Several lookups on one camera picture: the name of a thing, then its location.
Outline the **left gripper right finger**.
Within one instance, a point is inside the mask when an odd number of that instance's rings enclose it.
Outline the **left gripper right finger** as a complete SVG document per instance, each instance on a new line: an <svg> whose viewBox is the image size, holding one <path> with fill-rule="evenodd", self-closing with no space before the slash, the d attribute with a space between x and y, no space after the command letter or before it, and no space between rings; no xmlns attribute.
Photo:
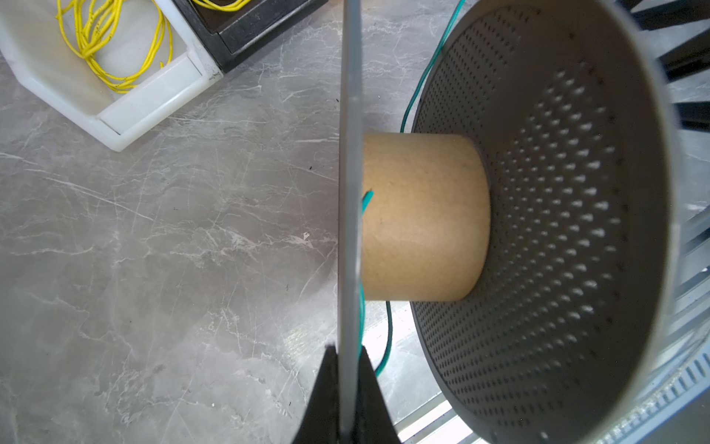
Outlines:
<svg viewBox="0 0 710 444"><path fill-rule="evenodd" d="M362 348L358 375L354 442L401 444L365 348Z"/></svg>

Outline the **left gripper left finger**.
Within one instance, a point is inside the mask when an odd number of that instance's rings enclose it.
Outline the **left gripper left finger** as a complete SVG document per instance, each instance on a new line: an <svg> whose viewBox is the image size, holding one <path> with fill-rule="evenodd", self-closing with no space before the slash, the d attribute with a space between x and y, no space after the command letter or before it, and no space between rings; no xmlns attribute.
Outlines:
<svg viewBox="0 0 710 444"><path fill-rule="evenodd" d="M328 345L293 444L338 443L338 354Z"/></svg>

